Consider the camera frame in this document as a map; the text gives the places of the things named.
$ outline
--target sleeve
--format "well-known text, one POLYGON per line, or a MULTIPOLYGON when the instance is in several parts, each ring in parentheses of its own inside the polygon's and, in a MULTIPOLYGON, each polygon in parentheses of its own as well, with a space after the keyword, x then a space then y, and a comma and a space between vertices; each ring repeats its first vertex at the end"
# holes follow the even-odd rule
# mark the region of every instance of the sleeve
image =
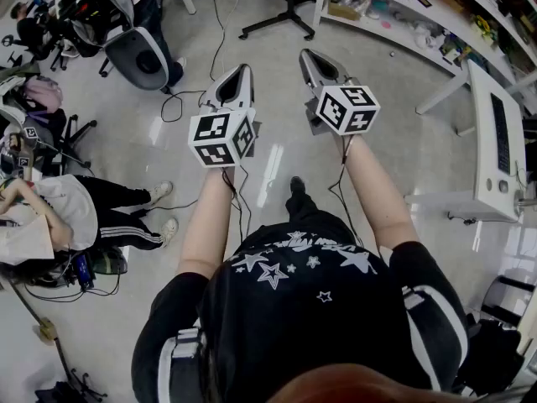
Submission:
POLYGON ((431 388, 449 390, 468 351, 461 301, 421 243, 397 246, 388 266, 403 290, 414 355, 431 388))
POLYGON ((179 330, 191 328, 197 306, 209 280, 196 273, 177 275, 155 297, 149 319, 134 348, 131 377, 140 403, 158 402, 157 378, 160 351, 179 330))

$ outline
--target tripod stand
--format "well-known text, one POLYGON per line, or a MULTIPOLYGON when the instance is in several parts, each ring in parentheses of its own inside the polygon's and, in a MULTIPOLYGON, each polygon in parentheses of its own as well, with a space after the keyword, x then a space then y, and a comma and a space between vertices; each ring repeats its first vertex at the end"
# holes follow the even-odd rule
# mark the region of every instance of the tripod stand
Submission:
POLYGON ((259 30, 264 27, 268 27, 269 25, 277 24, 282 21, 286 21, 290 19, 307 33, 307 35, 304 36, 304 39, 308 41, 312 40, 313 36, 315 36, 315 30, 313 30, 309 25, 307 25, 304 21, 302 21, 300 16, 296 14, 295 6, 298 4, 305 3, 305 2, 314 2, 314 1, 315 0, 287 0, 287 11, 280 13, 274 18, 267 19, 265 21, 250 25, 249 27, 242 29, 242 34, 238 36, 238 38, 242 40, 246 40, 248 38, 248 33, 252 33, 255 30, 259 30))

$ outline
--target black shoe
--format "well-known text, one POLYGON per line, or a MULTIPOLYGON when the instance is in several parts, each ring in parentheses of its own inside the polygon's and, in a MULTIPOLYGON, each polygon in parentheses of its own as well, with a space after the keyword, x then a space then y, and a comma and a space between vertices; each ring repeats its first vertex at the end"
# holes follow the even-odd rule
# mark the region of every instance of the black shoe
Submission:
POLYGON ((291 178, 290 187, 291 187, 291 194, 293 194, 295 191, 305 192, 304 181, 301 180, 298 176, 293 176, 291 178))

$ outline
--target hair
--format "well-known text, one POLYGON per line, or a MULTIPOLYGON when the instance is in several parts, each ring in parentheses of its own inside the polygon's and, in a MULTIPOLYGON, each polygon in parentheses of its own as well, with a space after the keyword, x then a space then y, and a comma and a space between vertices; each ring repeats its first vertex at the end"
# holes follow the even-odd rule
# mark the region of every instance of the hair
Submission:
POLYGON ((21 2, 18 2, 15 4, 15 6, 13 6, 11 8, 11 12, 9 13, 9 15, 11 16, 12 19, 17 19, 18 17, 18 12, 20 11, 20 9, 24 6, 24 3, 21 3, 21 2))

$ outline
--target tiled floor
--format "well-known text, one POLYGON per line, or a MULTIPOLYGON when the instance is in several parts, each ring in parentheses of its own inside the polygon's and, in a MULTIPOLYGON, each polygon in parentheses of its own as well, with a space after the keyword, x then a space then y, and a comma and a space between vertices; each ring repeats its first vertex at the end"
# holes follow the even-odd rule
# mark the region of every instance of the tiled floor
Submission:
MULTIPOLYGON (((210 85, 211 58, 222 34, 212 0, 193 1, 197 14, 190 16, 180 0, 165 0, 163 21, 172 54, 188 59, 181 81, 187 91, 210 85)), ((217 1, 223 20, 235 0, 217 1)), ((261 30, 250 34, 246 41, 237 39, 241 27, 283 10, 281 0, 241 0, 221 53, 226 68, 248 63, 254 74, 256 119, 262 126, 254 158, 243 162, 250 174, 243 195, 253 212, 251 230, 286 219, 284 201, 292 175, 305 179, 319 207, 344 217, 340 203, 326 190, 339 171, 334 141, 328 134, 313 137, 305 118, 303 103, 310 99, 310 92, 298 64, 304 47, 331 55, 371 87, 382 111, 366 140, 401 192, 472 187, 475 138, 469 135, 461 139, 453 131, 455 124, 464 128, 471 121, 469 91, 460 90, 433 108, 430 115, 418 116, 414 112, 416 104, 445 82, 448 75, 405 50, 340 24, 321 24, 312 42, 305 42, 304 34, 293 24, 261 30)), ((313 5, 306 4, 299 12, 310 23, 313 5)), ((148 187, 163 179, 173 181, 175 190, 162 201, 163 206, 195 200, 205 172, 189 151, 186 138, 189 116, 197 114, 198 96, 184 98, 180 121, 162 123, 160 107, 164 96, 136 89, 116 71, 102 79, 97 74, 102 59, 102 55, 79 58, 70 62, 67 71, 52 76, 63 89, 67 113, 78 113, 81 122, 93 118, 98 121, 98 127, 81 142, 81 155, 92 161, 97 176, 127 186, 148 187)), ((220 73, 219 58, 215 75, 220 73)), ((177 118, 179 109, 177 101, 170 102, 164 117, 177 118)), ((343 190, 358 231, 366 246, 374 250, 371 230, 347 178, 343 190)), ((106 391, 112 403, 134 401, 130 383, 133 347, 151 301, 174 275, 190 213, 190 209, 171 213, 179 219, 180 231, 168 248, 128 251, 129 271, 121 279, 118 295, 84 296, 64 305, 32 300, 38 311, 58 327, 69 363, 88 371, 96 387, 106 391)), ((147 223, 157 229, 169 215, 152 212, 147 223)), ((480 305, 484 291, 500 269, 508 270, 508 274, 516 272, 519 279, 527 275, 525 279, 534 280, 537 230, 493 222, 466 227, 459 221, 448 221, 441 212, 417 208, 413 208, 413 218, 424 244, 466 306, 480 305)), ((530 227, 536 227, 535 218, 533 221, 530 227)), ((233 251, 238 241, 237 215, 233 213, 227 251, 233 251)), ((110 290, 115 277, 100 276, 96 283, 110 290)))

